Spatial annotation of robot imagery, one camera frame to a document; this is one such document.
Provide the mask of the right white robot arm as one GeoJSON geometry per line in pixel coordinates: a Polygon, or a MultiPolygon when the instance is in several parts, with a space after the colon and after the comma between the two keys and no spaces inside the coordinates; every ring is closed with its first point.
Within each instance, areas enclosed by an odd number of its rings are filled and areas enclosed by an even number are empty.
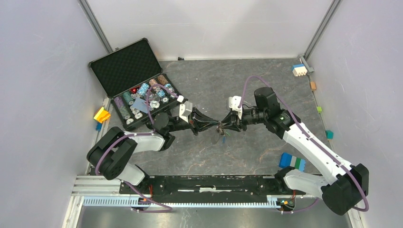
{"type": "Polygon", "coordinates": [[[263,124],[303,154],[320,173],[309,174],[290,166],[283,168],[275,175],[276,191],[286,194],[298,190],[310,194],[340,216],[351,209],[368,211],[369,170],[361,163],[353,165],[321,142],[292,111],[281,108],[272,88],[258,88],[254,97],[256,105],[244,108],[241,96],[230,96],[230,112],[221,121],[221,129],[241,132],[248,125],[263,124]],[[357,204],[361,201],[365,207],[359,209],[357,204]]]}

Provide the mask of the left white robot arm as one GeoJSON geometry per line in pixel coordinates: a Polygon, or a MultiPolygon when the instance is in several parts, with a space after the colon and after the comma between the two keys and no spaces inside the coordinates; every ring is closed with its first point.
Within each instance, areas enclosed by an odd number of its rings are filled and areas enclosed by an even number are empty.
{"type": "Polygon", "coordinates": [[[141,168],[129,164],[133,154],[164,151],[175,140],[172,132],[189,129],[197,135],[219,123],[196,108],[187,117],[158,113],[154,117],[152,132],[132,133],[112,127],[89,150],[86,159],[95,167],[96,175],[104,176],[107,180],[128,182],[137,193],[145,193],[149,189],[149,180],[141,168]]]}

